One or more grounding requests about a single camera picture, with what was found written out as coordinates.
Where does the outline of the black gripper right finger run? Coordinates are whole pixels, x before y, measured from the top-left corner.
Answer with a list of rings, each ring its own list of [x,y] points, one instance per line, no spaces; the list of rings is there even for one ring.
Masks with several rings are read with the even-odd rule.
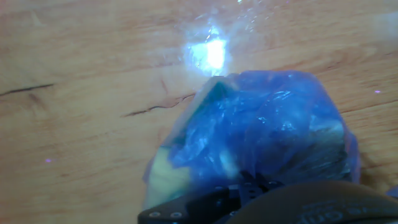
[[[261,174],[256,174],[256,181],[262,190],[274,190],[283,186],[283,183],[265,178]]]

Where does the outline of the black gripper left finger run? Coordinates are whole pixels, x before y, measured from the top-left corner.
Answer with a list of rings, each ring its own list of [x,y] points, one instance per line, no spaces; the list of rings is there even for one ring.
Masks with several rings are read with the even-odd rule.
[[[245,204],[260,196],[260,175],[242,172],[239,184],[215,185],[148,208],[138,224],[226,223]]]

